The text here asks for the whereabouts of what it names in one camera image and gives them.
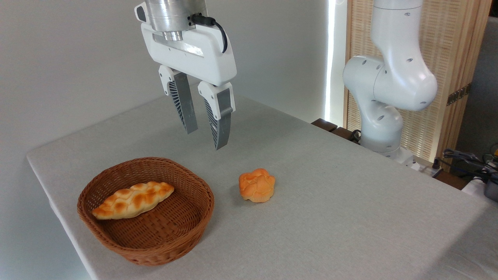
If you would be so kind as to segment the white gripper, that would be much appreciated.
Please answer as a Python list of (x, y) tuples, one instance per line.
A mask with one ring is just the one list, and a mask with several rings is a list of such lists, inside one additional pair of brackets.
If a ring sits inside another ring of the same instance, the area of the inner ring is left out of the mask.
[(237, 68), (227, 35), (208, 23), (206, 3), (143, 2), (135, 7), (135, 16), (142, 23), (149, 55), (161, 64), (158, 73), (163, 90), (173, 99), (185, 131), (198, 129), (190, 75), (202, 80), (198, 91), (204, 98), (215, 149), (224, 147), (235, 111), (229, 81)]

